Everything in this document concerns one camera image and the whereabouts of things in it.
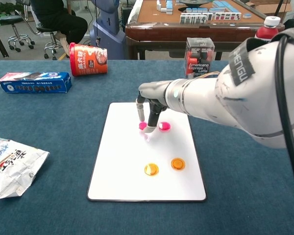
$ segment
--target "chip bag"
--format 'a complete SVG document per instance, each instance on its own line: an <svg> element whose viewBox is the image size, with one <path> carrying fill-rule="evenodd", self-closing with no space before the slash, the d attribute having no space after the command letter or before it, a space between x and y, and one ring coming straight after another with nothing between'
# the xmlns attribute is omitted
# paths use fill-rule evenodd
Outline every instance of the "chip bag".
<svg viewBox="0 0 294 235"><path fill-rule="evenodd" d="M0 138L0 199L22 196L49 152Z"/></svg>

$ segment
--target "whiteboard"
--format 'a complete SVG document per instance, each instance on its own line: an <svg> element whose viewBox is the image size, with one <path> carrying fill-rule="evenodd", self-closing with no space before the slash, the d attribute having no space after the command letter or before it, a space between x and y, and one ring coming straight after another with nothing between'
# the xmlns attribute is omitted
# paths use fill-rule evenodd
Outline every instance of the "whiteboard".
<svg viewBox="0 0 294 235"><path fill-rule="evenodd" d="M144 104L145 118L149 104ZM193 136L186 114L166 110L159 123L171 125L150 134L139 129L136 104L111 103L91 176L88 199L108 201L203 201L206 192ZM185 161L183 170L171 166L174 158ZM145 173L154 163L159 172Z"/></svg>

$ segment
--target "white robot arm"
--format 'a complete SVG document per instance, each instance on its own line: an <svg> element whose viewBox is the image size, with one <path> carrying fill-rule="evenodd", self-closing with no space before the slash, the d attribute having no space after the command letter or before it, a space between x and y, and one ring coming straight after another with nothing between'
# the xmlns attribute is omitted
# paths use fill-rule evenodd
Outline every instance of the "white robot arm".
<svg viewBox="0 0 294 235"><path fill-rule="evenodd" d="M233 126L247 132L257 142L271 148L285 148L285 140L277 105L274 63L278 41L248 52L254 73L246 78L245 70L233 76L233 68L243 68L239 49L232 52L232 64L217 78L177 79L144 83L139 87L136 102L142 107L144 98L150 102L150 117L146 133L157 125L160 112L166 108L190 116ZM294 134L294 42L284 53L284 80L288 110ZM142 109L138 109L144 120Z"/></svg>

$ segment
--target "instant noodle cup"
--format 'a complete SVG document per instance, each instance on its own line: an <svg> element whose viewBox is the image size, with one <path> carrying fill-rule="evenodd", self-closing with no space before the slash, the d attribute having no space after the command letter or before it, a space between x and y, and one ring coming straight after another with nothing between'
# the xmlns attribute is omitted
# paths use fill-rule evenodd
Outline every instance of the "instant noodle cup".
<svg viewBox="0 0 294 235"><path fill-rule="evenodd" d="M70 44L70 64L73 76L107 73L107 49Z"/></svg>

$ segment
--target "black pants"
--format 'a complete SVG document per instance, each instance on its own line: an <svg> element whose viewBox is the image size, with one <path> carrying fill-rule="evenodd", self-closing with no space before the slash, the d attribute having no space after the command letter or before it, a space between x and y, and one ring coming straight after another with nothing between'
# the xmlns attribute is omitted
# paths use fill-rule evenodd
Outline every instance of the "black pants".
<svg viewBox="0 0 294 235"><path fill-rule="evenodd" d="M37 16L37 18L44 27L54 28L55 31L65 34L68 44L79 43L88 29L85 19L76 16L74 11L70 15L67 9L52 16Z"/></svg>

